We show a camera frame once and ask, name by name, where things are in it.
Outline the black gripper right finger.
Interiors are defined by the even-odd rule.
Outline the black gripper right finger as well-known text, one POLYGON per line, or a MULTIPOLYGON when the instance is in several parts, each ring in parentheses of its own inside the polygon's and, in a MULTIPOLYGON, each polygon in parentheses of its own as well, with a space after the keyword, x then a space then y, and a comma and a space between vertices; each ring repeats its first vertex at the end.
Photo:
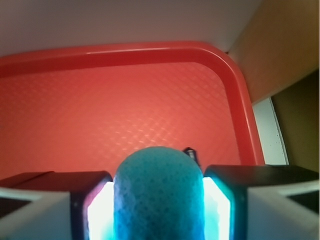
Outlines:
POLYGON ((207 240, 317 240, 319 174, 294 165, 211 165, 204 174, 207 240))

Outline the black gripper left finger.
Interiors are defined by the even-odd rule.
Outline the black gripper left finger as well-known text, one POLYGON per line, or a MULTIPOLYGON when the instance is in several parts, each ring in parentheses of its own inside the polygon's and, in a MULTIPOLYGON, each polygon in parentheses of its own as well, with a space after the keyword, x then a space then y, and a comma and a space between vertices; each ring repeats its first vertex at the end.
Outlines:
POLYGON ((106 171, 25 172, 0 181, 2 240, 111 240, 106 171))

